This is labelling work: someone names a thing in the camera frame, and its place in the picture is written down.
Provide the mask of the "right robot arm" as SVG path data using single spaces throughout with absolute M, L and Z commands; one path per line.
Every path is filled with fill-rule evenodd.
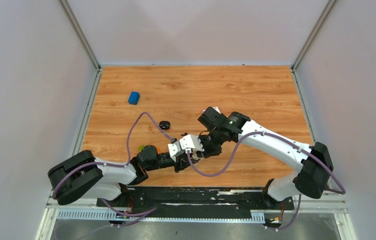
M 212 107 L 203 111 L 198 121 L 208 131 L 201 136 L 203 150 L 199 158 L 208 158 L 221 154 L 225 142 L 235 142 L 263 151 L 295 172 L 279 179 L 271 179 L 261 195 L 262 204 L 273 209 L 288 197 L 305 195 L 319 199 L 327 190 L 333 164 L 328 147 L 320 142 L 314 145 L 291 140 L 261 126 L 250 117 L 239 112 L 225 116 Z

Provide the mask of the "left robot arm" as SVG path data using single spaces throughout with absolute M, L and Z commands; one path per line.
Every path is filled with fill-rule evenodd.
M 53 187 L 53 199 L 59 205 L 68 205 L 79 199 L 106 199 L 118 207 L 129 200 L 126 186 L 138 185 L 148 179 L 148 172 L 173 167 L 179 172 L 189 167 L 186 154 L 175 159 L 169 152 L 159 153 L 147 145 L 128 165 L 105 161 L 84 150 L 48 171 Z

